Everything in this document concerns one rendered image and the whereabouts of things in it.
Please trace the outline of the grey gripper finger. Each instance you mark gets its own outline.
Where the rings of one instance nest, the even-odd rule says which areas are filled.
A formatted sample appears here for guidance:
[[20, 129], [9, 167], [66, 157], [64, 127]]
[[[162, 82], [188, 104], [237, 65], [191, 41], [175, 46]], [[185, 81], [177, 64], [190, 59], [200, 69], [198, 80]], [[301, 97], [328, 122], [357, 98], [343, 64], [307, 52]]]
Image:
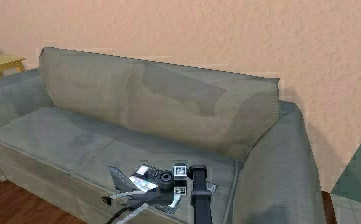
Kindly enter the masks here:
[[149, 201], [153, 201], [155, 198], [159, 196], [158, 191], [132, 191], [132, 192], [125, 192], [119, 194], [113, 194], [109, 196], [104, 196], [102, 201], [107, 205], [111, 206], [114, 200], [125, 199], [126, 204], [134, 205], [134, 204], [142, 204], [147, 203]]
[[[128, 224], [134, 217], [136, 217], [139, 213], [148, 208], [148, 204], [141, 204], [139, 207], [125, 207], [116, 212], [107, 222], [106, 224]], [[121, 215], [125, 212], [129, 211], [130, 214], [126, 217], [122, 218]]]

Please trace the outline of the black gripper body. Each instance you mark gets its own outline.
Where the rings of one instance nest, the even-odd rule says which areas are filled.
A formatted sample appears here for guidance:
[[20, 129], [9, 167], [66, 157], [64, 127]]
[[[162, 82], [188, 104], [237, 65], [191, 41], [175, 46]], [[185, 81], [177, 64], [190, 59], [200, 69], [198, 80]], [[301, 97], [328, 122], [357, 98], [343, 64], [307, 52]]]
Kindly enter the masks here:
[[174, 199], [174, 178], [170, 171], [135, 172], [132, 182], [144, 192], [141, 196], [149, 205], [169, 206]]

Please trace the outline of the grey-green sofa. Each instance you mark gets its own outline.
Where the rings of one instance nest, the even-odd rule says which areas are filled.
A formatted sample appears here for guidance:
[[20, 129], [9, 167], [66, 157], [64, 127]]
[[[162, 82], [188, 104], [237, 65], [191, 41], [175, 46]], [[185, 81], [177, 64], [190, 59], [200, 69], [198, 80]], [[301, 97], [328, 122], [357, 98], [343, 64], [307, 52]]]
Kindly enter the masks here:
[[[207, 169], [211, 224], [326, 224], [300, 109], [276, 79], [47, 47], [0, 78], [0, 180], [106, 224], [146, 171]], [[196, 224], [189, 190], [128, 224]]]

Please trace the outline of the yellow wooden side table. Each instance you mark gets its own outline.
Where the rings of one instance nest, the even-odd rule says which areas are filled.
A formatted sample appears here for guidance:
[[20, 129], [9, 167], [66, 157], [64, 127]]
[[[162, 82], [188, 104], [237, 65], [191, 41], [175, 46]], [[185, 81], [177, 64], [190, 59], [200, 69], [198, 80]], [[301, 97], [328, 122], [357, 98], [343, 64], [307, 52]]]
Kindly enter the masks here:
[[24, 60], [21, 56], [0, 54], [0, 78], [3, 77], [3, 72], [9, 69], [16, 68], [19, 72], [24, 72]]

